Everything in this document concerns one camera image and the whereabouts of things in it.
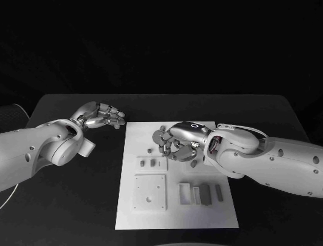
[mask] dark wall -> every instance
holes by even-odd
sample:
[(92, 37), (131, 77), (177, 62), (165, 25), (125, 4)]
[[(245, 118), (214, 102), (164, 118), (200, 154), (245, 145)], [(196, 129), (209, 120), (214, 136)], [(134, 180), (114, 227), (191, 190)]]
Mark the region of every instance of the dark wall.
[(31, 114), (49, 93), (279, 94), (320, 128), (323, 1), (274, 9), (196, 6), (135, 23), (98, 4), (44, 2), (0, 20), (0, 105)]

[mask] circular hole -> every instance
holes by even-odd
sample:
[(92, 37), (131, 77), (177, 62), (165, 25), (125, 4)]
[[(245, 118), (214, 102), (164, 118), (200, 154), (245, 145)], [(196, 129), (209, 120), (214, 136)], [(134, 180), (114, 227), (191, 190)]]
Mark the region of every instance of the circular hole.
[(24, 157), (26, 157), (26, 162), (28, 162), (30, 161), (30, 154), (26, 153)]
[(318, 164), (320, 159), (318, 159), (318, 157), (317, 157), (317, 156), (314, 156), (314, 158), (313, 158), (313, 162), (314, 162), (315, 164)]
[(282, 157), (284, 155), (284, 152), (282, 152), (282, 149), (278, 150), (278, 156)]

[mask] metal disc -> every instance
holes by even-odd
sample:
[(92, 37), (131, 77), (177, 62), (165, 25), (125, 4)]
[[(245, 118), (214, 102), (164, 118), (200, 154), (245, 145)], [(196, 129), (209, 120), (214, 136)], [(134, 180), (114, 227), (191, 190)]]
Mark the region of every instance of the metal disc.
[(154, 133), (152, 133), (152, 141), (157, 145), (161, 145), (163, 144), (163, 140), (161, 140), (161, 136), (164, 134), (164, 131), (161, 130), (157, 130)]

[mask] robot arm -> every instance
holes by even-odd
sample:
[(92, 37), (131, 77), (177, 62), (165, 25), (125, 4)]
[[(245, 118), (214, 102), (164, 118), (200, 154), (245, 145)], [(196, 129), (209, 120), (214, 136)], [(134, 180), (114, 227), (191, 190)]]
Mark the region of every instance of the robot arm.
[[(194, 134), (189, 131), (190, 125), (203, 129)], [(268, 137), (258, 139), (255, 135), (235, 127), (219, 124), (214, 130), (193, 122), (176, 124), (154, 142), (161, 146), (160, 140), (173, 139), (191, 142), (171, 153), (164, 155), (178, 161), (189, 161), (196, 157), (196, 149), (203, 151), (203, 164), (213, 166), (230, 178), (251, 177), (259, 184), (279, 189), (288, 193), (323, 198), (323, 147), (295, 140)]]
[(89, 128), (125, 124), (124, 113), (95, 101), (70, 119), (53, 120), (36, 128), (0, 134), (0, 191), (27, 180), (47, 165), (65, 165), (76, 154), (88, 157), (95, 144), (83, 137)]

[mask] metal robotic hand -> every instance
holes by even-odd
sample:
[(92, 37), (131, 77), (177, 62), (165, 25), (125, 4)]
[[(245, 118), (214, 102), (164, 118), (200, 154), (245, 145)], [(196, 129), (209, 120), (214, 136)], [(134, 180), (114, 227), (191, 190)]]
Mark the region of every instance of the metal robotic hand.
[(121, 125), (125, 124), (124, 116), (124, 113), (111, 105), (90, 101), (76, 110), (70, 116), (70, 121), (82, 131), (103, 125), (112, 125), (115, 129), (119, 129)]
[[(202, 150), (204, 148), (210, 132), (204, 125), (187, 121), (173, 125), (167, 131), (161, 126), (152, 134), (152, 141), (158, 145), (163, 157), (167, 156), (168, 159), (180, 162), (190, 161), (196, 157), (197, 148)], [(178, 149), (176, 152), (170, 151), (171, 144)]]

